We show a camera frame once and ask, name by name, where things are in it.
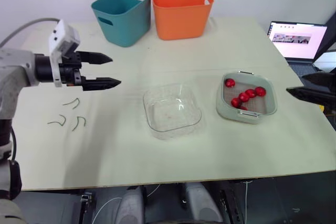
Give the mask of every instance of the laptop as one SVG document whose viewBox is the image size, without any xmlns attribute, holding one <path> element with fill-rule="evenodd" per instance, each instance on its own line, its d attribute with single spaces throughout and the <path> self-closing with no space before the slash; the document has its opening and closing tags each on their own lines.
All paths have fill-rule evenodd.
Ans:
<svg viewBox="0 0 336 224">
<path fill-rule="evenodd" d="M 313 62 L 326 30 L 326 25 L 272 21 L 267 35 L 301 77 L 319 71 Z"/>
</svg>

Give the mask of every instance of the plastic bin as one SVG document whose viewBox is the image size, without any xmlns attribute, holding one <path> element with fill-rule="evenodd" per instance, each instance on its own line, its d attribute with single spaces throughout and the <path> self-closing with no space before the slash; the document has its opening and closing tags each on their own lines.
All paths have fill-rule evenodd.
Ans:
<svg viewBox="0 0 336 224">
<path fill-rule="evenodd" d="M 91 5 L 107 41 L 132 46 L 151 26 L 151 0 L 97 0 Z"/>
<path fill-rule="evenodd" d="M 234 79 L 236 84 L 232 88 L 225 86 L 225 80 Z M 247 89 L 254 89 L 261 86 L 266 89 L 264 97 L 250 98 L 243 103 L 248 111 L 232 107 L 231 99 L 238 97 L 240 93 Z M 216 108 L 218 114 L 224 118 L 241 121 L 245 123 L 257 124 L 268 118 L 277 111 L 277 101 L 273 85 L 262 76 L 253 73 L 237 72 L 228 73 L 223 76 L 217 92 Z"/>
<path fill-rule="evenodd" d="M 201 36 L 213 2 L 214 0 L 153 0 L 157 35 L 165 40 Z"/>
<path fill-rule="evenodd" d="M 191 89 L 178 83 L 148 90 L 143 105 L 152 134 L 159 139 L 193 132 L 202 117 Z"/>
</svg>

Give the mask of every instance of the laptop screen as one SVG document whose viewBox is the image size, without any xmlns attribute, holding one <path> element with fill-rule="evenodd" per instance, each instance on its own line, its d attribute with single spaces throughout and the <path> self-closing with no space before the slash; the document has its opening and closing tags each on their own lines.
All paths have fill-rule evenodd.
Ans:
<svg viewBox="0 0 336 224">
<path fill-rule="evenodd" d="M 313 60 L 326 29 L 325 25 L 275 21 L 267 35 L 285 58 Z"/>
</svg>

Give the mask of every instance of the teal bin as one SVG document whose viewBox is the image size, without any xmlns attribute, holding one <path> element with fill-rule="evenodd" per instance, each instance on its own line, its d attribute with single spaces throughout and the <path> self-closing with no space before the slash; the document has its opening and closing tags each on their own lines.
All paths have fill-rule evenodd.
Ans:
<svg viewBox="0 0 336 224">
<path fill-rule="evenodd" d="M 97 0 L 91 5 L 105 38 L 130 47 L 151 26 L 151 0 Z"/>
</svg>

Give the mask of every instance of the laptop keyboard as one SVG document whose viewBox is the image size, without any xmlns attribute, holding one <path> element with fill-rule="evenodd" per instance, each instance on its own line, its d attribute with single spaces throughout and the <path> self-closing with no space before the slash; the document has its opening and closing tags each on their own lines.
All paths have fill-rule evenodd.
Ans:
<svg viewBox="0 0 336 224">
<path fill-rule="evenodd" d="M 293 71 L 298 76 L 304 76 L 306 74 L 317 72 L 316 69 L 312 65 L 292 63 L 292 64 L 289 64 L 289 66 L 293 69 Z"/>
</svg>

